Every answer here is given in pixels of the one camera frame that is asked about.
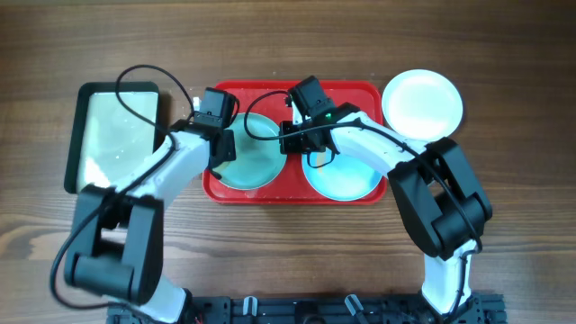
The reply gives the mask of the light blue plate top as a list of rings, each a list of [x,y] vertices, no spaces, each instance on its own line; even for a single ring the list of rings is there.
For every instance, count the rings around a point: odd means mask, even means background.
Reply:
[[[229,126],[234,132],[236,159],[222,163],[215,171],[220,182],[237,190],[254,190],[271,183],[283,170],[286,155],[277,141],[249,137],[244,128],[244,113]]]

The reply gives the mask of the light blue plate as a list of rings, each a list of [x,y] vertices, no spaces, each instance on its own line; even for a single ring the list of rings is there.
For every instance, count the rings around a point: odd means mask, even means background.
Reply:
[[[383,176],[355,157],[324,152],[302,155],[302,171],[310,186],[320,195],[337,202],[365,198],[383,180]]]
[[[286,155],[277,141],[249,137],[244,128],[244,113],[229,126],[234,132],[236,159],[222,163],[215,171],[220,182],[237,190],[254,190],[271,183],[283,170]]]

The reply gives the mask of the white round plate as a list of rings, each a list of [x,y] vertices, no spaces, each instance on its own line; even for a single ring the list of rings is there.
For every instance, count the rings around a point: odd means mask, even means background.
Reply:
[[[445,76],[412,69],[395,76],[383,89],[382,112],[400,135],[436,141],[453,134],[464,117],[464,102]]]

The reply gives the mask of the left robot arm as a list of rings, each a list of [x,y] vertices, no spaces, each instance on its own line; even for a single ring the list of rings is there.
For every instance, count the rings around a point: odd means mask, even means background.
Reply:
[[[106,298],[113,322],[197,322],[191,293],[162,274],[164,212],[194,177],[235,159],[229,126],[238,109],[233,94],[207,88],[193,118],[176,122],[148,161],[112,187],[79,193],[53,265],[67,285]]]

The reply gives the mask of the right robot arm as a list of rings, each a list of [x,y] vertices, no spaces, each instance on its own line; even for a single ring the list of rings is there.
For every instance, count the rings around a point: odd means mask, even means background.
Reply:
[[[315,76],[287,91],[301,121],[281,124],[283,153],[325,149],[356,158],[384,176],[402,223],[425,255],[420,290],[428,307],[448,323],[464,313],[472,292],[470,261],[482,252],[491,204],[460,146],[449,138],[408,139],[351,103],[337,105]]]

